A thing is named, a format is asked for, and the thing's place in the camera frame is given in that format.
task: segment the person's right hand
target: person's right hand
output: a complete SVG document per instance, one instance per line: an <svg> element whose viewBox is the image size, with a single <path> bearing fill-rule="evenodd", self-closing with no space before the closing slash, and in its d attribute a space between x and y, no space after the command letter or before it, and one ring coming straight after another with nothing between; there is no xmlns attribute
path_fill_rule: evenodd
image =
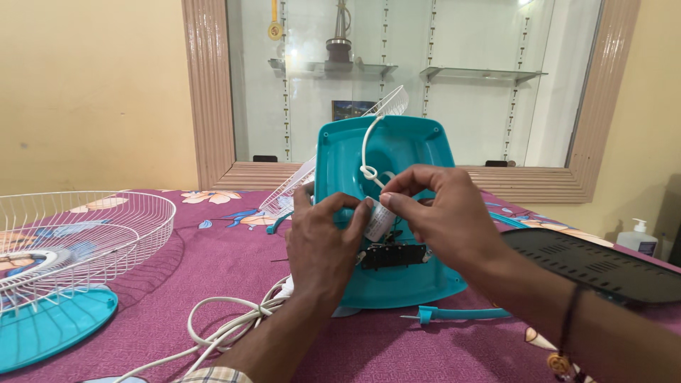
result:
<svg viewBox="0 0 681 383"><path fill-rule="evenodd" d="M435 199L412 198L424 189L435 192ZM410 166L385 186L381 204L404 218L416 241L427 244L440 261L457 271L509 249L465 170Z"/></svg>

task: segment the white wire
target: white wire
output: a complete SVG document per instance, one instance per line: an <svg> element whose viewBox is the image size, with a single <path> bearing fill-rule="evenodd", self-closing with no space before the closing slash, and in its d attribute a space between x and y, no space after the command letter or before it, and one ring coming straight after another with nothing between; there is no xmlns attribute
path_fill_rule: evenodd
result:
<svg viewBox="0 0 681 383"><path fill-rule="evenodd" d="M263 316L271 316L274 312L281 308L281 303L287 300L289 296L278 296L275 298L271 298L271 296L272 293L274 293L274 291L278 290L284 285L286 279L289 277L290 275L277 282L270 289L270 291L268 291L267 294L265 294L265 297L262 299L262 302L259 305L253 302L245 301L243 299L231 298L228 296L214 296L212 298L207 298L199 302L196 306L194 306L194 308L189 313L189 317L187 318L187 330L189 331L189 336L192 338L192 340L194 340L194 342L196 342L196 346L189 348L188 350L179 352L178 354L168 356L167 358L159 359L158 361L154 361L141 367L138 367L121 376L120 378L116 379L114 383L121 383L123 380L126 380L127 378L130 378L131 376L134 376L144 371L145 369L156 367L164 363L174 361L175 359L182 358L183 356L193 354L194 352L200 350L201 347L208 347L206 348L206 351L204 351L204 353L201 354L201 357L199 357L196 360L196 362L191 366L191 368L187 371L185 376L194 372L201 365L201 363L203 363L203 361L206 360L208 355L210 355L210 353L213 352L213 350L217 349L220 352L227 351L229 349L227 345L231 345L238 341L241 337L243 337L246 334L246 332L251 327L253 328L258 327L258 325L260 325L260 322L262 321ZM191 325L191 320L194 317L194 313L201 306L211 302L240 303L242 305L250 307L252 310L238 318L235 318L223 324L222 326L220 326L220 328L217 329L217 331L215 331L207 338L203 339L194 331L194 328ZM230 335L236 333L237 331L239 331L237 335L229 338Z"/></svg>
<svg viewBox="0 0 681 383"><path fill-rule="evenodd" d="M360 172L364 174L364 178L374 181L376 185L378 185L381 189L383 189L385 185L378 180L378 178L380 177L378 171L373 166L368 166L366 164L366 141L368 141L369 135L371 134L371 131L374 129L374 126L376 126L376 124L382 119L383 116L376 117L374 122L372 122L371 125L369 125L369 128L366 130L366 133L364 134L364 141L362 141L362 166L360 166ZM381 176L384 174L387 174L391 179L395 177L395 174L393 172L382 172Z"/></svg>

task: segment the framed picture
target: framed picture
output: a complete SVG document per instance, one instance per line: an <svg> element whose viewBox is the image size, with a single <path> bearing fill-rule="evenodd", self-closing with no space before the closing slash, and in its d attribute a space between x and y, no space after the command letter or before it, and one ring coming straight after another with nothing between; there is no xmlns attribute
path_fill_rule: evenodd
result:
<svg viewBox="0 0 681 383"><path fill-rule="evenodd" d="M376 105L373 101L331 101L331 121L359 117Z"/></svg>

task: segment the white capacitor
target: white capacitor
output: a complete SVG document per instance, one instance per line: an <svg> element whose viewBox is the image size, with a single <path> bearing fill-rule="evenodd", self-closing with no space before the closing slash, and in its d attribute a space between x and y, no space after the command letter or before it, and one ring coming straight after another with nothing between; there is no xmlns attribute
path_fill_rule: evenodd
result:
<svg viewBox="0 0 681 383"><path fill-rule="evenodd" d="M369 224L366 225L364 236L369 241L377 242L390 229L397 215L385 208L380 202L371 199L374 201L374 209L371 211L371 218Z"/></svg>

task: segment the shirt sleeve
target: shirt sleeve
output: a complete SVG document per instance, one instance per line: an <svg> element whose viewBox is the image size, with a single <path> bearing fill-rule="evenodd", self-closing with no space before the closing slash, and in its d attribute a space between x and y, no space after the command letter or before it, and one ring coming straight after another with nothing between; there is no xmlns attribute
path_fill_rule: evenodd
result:
<svg viewBox="0 0 681 383"><path fill-rule="evenodd" d="M207 367L176 380L174 383L253 383L245 373L229 367Z"/></svg>

